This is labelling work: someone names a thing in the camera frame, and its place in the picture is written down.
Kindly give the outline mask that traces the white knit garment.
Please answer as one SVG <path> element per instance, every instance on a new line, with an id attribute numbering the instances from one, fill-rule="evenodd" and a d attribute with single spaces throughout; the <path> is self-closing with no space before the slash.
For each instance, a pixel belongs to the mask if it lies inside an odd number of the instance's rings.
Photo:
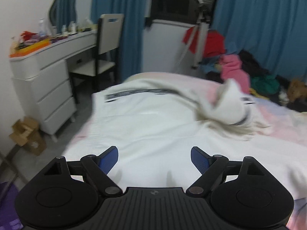
<path id="1" fill-rule="evenodd" d="M 109 175 L 121 188 L 188 187 L 197 177 L 190 151 L 202 138 L 248 141 L 257 133 L 270 135 L 272 127 L 233 80 L 211 103 L 191 89 L 142 78 L 93 94 L 87 136 L 64 156 L 79 160 L 116 146 L 119 160 Z"/>

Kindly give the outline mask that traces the cardboard box on floor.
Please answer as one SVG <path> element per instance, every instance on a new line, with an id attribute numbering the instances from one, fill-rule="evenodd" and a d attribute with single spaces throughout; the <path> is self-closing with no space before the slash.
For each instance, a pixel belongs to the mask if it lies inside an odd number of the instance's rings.
<path id="1" fill-rule="evenodd" d="M 39 132 L 39 122 L 31 117 L 24 117 L 12 125 L 9 137 L 20 147 L 35 156 L 41 155 L 46 149 L 46 142 Z"/>

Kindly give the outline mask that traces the green garment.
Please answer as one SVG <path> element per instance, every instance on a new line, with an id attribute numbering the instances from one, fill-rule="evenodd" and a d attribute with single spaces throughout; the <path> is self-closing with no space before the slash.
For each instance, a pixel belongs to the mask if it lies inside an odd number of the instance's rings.
<path id="1" fill-rule="evenodd" d="M 263 75 L 252 77 L 251 87 L 261 95 L 270 96 L 279 92 L 280 84 L 274 76 Z"/>

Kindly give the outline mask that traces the pink garment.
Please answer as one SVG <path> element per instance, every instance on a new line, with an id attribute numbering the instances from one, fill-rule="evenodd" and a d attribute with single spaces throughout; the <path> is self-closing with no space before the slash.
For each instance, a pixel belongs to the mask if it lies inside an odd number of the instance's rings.
<path id="1" fill-rule="evenodd" d="M 250 76 L 242 68 L 242 61 L 238 55 L 222 55 L 219 59 L 221 66 L 221 79 L 226 81 L 228 79 L 234 79 L 241 91 L 245 94 L 250 92 Z"/>

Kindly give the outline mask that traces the black garment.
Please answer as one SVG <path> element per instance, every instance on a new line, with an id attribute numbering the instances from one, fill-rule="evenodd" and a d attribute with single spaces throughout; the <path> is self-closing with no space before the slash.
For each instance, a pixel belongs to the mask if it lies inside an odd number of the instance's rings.
<path id="1" fill-rule="evenodd" d="M 268 70 L 262 68 L 253 55 L 248 51 L 241 50 L 238 56 L 242 62 L 241 68 L 249 74 L 250 77 L 260 77 L 268 74 Z"/>

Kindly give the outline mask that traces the white dressing table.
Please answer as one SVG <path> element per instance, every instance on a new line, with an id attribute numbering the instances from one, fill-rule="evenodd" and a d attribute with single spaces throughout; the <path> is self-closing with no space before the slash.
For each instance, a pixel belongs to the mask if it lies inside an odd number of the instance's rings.
<path id="1" fill-rule="evenodd" d="M 56 141 L 56 132 L 76 111 L 66 60 L 96 45 L 96 31 L 83 32 L 10 59 L 15 92 L 26 116 Z"/>

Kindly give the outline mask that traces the red garment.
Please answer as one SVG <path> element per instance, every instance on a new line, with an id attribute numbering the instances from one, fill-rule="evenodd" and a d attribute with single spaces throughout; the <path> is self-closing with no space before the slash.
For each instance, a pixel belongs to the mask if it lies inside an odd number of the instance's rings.
<path id="1" fill-rule="evenodd" d="M 191 38 L 191 34 L 195 26 L 189 28 L 182 40 L 184 44 L 187 45 L 188 40 Z M 189 50 L 192 53 L 196 53 L 196 45 L 198 42 L 199 30 L 196 30 L 196 33 L 193 37 L 192 43 L 189 47 Z M 207 34 L 206 43 L 203 49 L 203 58 L 214 57 L 226 53 L 224 46 L 224 37 L 216 30 L 209 30 Z"/>

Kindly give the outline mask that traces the silver tripod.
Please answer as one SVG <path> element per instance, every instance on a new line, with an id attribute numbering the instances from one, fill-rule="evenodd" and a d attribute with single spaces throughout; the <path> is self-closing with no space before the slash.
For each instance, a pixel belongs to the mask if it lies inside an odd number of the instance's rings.
<path id="1" fill-rule="evenodd" d="M 192 42 L 198 33 L 198 37 L 196 40 L 195 46 L 195 55 L 194 62 L 191 66 L 192 69 L 197 69 L 201 64 L 203 59 L 203 52 L 205 50 L 205 44 L 207 42 L 207 35 L 209 30 L 209 25 L 211 22 L 210 10 L 208 6 L 205 4 L 204 0 L 195 0 L 198 3 L 198 18 L 196 20 L 196 25 L 193 27 L 190 37 L 188 38 L 187 44 L 180 55 L 179 59 L 174 65 L 174 71 L 177 72 L 181 66 L 182 61 L 185 58 L 185 55 L 190 49 Z"/>

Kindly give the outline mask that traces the orange tray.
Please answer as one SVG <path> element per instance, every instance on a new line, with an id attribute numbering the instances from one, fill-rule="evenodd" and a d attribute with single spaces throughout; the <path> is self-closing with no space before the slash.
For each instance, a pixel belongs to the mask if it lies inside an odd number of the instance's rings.
<path id="1" fill-rule="evenodd" d="M 37 42 L 31 46 L 26 46 L 23 49 L 20 50 L 16 50 L 14 53 L 10 54 L 9 57 L 10 58 L 15 58 L 15 57 L 23 57 L 26 55 L 29 55 L 39 49 L 42 49 L 46 46 L 49 46 L 51 44 L 51 42 L 46 39 L 46 40 L 41 40 L 40 42 Z"/>

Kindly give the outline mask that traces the white black chair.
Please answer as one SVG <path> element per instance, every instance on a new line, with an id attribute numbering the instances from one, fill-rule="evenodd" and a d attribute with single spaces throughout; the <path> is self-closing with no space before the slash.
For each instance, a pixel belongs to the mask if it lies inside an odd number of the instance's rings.
<path id="1" fill-rule="evenodd" d="M 72 93 L 76 103 L 79 103 L 75 79 L 90 80 L 94 92 L 100 90 L 100 77 L 104 73 L 111 75 L 111 80 L 119 81 L 119 50 L 124 14 L 103 14 L 98 19 L 96 45 L 91 58 L 74 64 L 69 69 Z"/>

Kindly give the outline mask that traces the right blue curtain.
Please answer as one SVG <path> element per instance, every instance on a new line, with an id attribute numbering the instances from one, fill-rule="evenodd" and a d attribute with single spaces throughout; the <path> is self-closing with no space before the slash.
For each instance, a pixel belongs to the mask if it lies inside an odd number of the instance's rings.
<path id="1" fill-rule="evenodd" d="M 270 73 L 306 79 L 306 0 L 217 0 L 211 27 Z"/>

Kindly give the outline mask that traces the blue curtain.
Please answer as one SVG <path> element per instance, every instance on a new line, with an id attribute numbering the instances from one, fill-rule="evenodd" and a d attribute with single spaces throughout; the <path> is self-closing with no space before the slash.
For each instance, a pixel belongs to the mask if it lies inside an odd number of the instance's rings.
<path id="1" fill-rule="evenodd" d="M 119 50 L 121 81 L 141 71 L 146 4 L 147 0 L 92 0 L 93 22 L 102 14 L 124 14 Z"/>
<path id="2" fill-rule="evenodd" d="M 270 73 L 306 79 L 306 0 L 217 0 L 211 27 Z"/>

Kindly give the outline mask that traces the wavy mirror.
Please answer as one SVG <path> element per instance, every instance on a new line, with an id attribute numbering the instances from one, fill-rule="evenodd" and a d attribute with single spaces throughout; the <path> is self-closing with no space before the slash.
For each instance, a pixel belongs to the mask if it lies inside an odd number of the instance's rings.
<path id="1" fill-rule="evenodd" d="M 71 22 L 77 22 L 76 0 L 54 0 L 49 19 L 51 25 L 56 27 L 57 34 L 61 33 L 63 25 L 68 27 Z"/>

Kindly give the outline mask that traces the left blue curtain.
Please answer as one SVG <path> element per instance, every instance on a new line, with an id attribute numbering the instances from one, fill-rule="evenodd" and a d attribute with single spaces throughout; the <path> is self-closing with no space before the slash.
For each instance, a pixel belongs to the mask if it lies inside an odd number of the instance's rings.
<path id="1" fill-rule="evenodd" d="M 93 22 L 102 14 L 124 14 L 119 50 L 121 81 L 141 71 L 146 4 L 147 0 L 92 0 Z"/>

